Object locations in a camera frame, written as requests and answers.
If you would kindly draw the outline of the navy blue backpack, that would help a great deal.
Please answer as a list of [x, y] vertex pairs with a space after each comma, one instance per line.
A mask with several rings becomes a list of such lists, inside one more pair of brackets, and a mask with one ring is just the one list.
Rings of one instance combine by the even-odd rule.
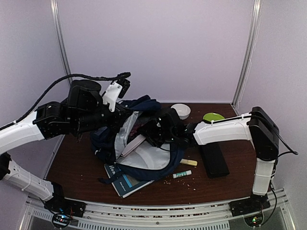
[[110, 184], [122, 175], [156, 181], [171, 174], [183, 158], [188, 140], [177, 111], [148, 95], [118, 104], [121, 112], [115, 127], [102, 126], [90, 133], [91, 150], [106, 166], [119, 168]]

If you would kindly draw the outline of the Designer Fate flower book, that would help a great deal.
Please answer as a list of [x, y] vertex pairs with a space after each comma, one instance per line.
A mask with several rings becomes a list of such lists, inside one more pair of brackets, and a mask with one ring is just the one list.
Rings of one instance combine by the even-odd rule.
[[146, 140], [146, 137], [138, 132], [138, 129], [141, 128], [145, 123], [145, 118], [138, 118], [135, 124], [132, 126], [132, 129], [128, 135], [127, 144], [120, 155], [121, 157], [128, 156], [133, 150], [135, 150]]

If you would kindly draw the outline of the blue Humor book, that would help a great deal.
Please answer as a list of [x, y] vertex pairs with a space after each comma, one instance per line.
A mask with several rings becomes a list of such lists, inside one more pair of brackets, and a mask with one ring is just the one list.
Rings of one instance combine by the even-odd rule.
[[124, 174], [118, 166], [105, 164], [104, 168], [107, 173], [108, 179], [102, 180], [102, 182], [106, 184], [111, 184], [118, 196], [121, 198], [126, 198], [134, 192], [154, 182], [153, 180], [137, 180], [129, 175]]

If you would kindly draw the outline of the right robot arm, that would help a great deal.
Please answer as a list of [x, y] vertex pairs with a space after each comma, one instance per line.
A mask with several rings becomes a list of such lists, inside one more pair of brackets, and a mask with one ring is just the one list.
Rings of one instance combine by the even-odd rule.
[[206, 163], [217, 168], [223, 159], [218, 144], [220, 142], [251, 141], [256, 152], [256, 169], [251, 196], [230, 202], [233, 216], [258, 212], [269, 208], [268, 189], [274, 177], [279, 153], [279, 143], [284, 142], [279, 128], [261, 107], [253, 107], [251, 112], [222, 120], [202, 120], [185, 125], [175, 109], [166, 107], [156, 117], [139, 129], [147, 141], [156, 147], [164, 143], [181, 148], [199, 146], [202, 153], [209, 156]]

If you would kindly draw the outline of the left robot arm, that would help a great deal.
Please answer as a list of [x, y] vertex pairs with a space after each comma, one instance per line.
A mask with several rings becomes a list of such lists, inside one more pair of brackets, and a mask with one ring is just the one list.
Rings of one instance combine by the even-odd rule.
[[130, 87], [130, 81], [111, 82], [101, 94], [101, 85], [92, 80], [74, 80], [68, 97], [61, 103], [49, 102], [34, 107], [20, 121], [0, 130], [0, 178], [40, 198], [51, 210], [64, 213], [73, 207], [63, 194], [62, 186], [41, 179], [18, 165], [8, 153], [21, 145], [48, 140], [60, 135], [83, 133], [100, 127], [117, 127], [121, 111], [117, 99]]

